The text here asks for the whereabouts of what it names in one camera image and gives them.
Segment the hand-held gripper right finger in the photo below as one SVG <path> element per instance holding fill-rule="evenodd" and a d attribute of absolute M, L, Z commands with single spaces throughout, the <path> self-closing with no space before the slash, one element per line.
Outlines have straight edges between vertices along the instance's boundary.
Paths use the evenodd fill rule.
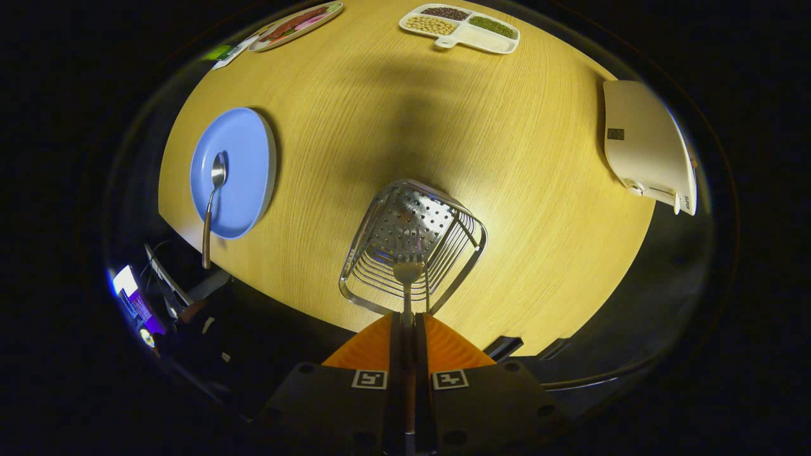
<path fill-rule="evenodd" d="M 571 421 L 522 362 L 497 363 L 433 315 L 415 317 L 415 438 L 428 455 L 528 455 Z"/>

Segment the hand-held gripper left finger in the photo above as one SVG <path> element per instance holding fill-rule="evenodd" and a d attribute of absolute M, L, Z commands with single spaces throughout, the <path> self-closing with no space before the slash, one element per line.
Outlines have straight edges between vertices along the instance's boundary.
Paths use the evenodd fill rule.
<path fill-rule="evenodd" d="M 392 312 L 325 363 L 293 367 L 253 421 L 273 455 L 387 455 L 403 447 L 402 316 Z"/>

